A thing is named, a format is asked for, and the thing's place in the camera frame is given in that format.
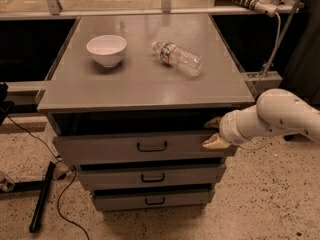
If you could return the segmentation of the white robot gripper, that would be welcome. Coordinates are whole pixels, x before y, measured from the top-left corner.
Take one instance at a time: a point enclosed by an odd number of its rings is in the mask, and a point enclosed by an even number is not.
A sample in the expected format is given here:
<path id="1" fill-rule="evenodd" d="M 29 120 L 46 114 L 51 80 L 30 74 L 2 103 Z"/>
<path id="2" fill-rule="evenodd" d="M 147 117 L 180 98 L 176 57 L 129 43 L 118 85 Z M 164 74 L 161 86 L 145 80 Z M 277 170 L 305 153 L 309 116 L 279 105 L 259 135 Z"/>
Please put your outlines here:
<path id="1" fill-rule="evenodd" d="M 244 118 L 245 112 L 243 110 L 234 110 L 226 113 L 222 119 L 215 117 L 207 121 L 203 127 L 207 129 L 219 128 L 219 133 L 215 133 L 205 140 L 202 147 L 210 150 L 226 149 L 230 144 L 239 146 L 248 142 L 249 139 L 239 130 L 240 122 Z"/>

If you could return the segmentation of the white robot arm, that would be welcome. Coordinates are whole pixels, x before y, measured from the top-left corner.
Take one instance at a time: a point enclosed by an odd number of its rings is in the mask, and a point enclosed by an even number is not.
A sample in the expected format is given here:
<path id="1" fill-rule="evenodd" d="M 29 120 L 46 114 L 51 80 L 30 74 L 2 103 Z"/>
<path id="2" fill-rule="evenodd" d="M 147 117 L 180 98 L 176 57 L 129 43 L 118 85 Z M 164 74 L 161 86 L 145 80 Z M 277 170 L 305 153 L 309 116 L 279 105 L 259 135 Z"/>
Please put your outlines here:
<path id="1" fill-rule="evenodd" d="M 218 132 L 202 143 L 206 149 L 240 146 L 255 137 L 301 134 L 320 143 L 320 111 L 283 89 L 263 92 L 256 104 L 206 122 Z"/>

